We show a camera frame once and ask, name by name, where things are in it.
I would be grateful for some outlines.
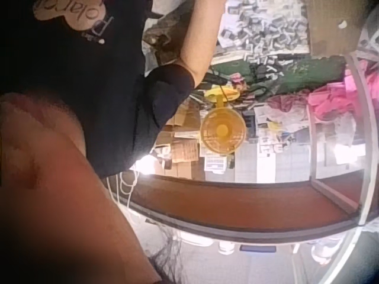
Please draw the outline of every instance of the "yellow fan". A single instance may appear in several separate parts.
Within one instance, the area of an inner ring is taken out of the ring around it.
[[[238,112],[224,107],[223,96],[217,96],[217,108],[210,111],[200,128],[201,141],[211,151],[230,154],[245,140],[246,125]]]

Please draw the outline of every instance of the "merchandise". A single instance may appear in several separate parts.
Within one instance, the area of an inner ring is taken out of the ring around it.
[[[301,1],[229,0],[219,42],[224,48],[246,51],[252,61],[269,54],[309,53],[307,30],[306,6]]]

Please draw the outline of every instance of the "hair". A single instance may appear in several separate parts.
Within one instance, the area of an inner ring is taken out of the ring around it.
[[[149,257],[150,263],[162,278],[160,284],[184,284],[180,258],[181,242],[174,239],[171,228],[158,226],[164,243],[157,253]]]
[[[39,260],[33,252],[20,243],[11,227],[0,224],[1,272],[8,283],[54,283],[94,284],[128,283],[122,265],[116,266],[112,274],[102,272],[101,267],[88,264],[88,260],[61,259]],[[183,284],[182,266],[179,257],[180,242],[174,240],[172,229],[161,227],[163,246],[149,257],[150,263],[162,281],[155,284]]]

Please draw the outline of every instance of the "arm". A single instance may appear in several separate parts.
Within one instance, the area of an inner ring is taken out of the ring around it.
[[[186,68],[199,85],[208,71],[217,43],[226,0],[195,0],[194,12],[175,64]]]

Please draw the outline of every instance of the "cardboard box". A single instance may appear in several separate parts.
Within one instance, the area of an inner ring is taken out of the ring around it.
[[[198,161],[198,141],[195,139],[175,140],[171,144],[171,159],[173,163]]]
[[[174,133],[170,131],[161,131],[155,141],[155,147],[169,146],[174,141]]]
[[[171,170],[165,170],[165,176],[192,179],[191,162],[172,164]]]
[[[312,56],[329,57],[356,50],[367,0],[307,0],[306,3]]]
[[[171,132],[198,131],[200,125],[199,106],[191,99],[187,99],[179,106],[176,114],[166,123],[163,130]]]
[[[166,123],[168,126],[183,126],[188,108],[190,107],[190,99],[186,99],[176,111],[176,114]]]

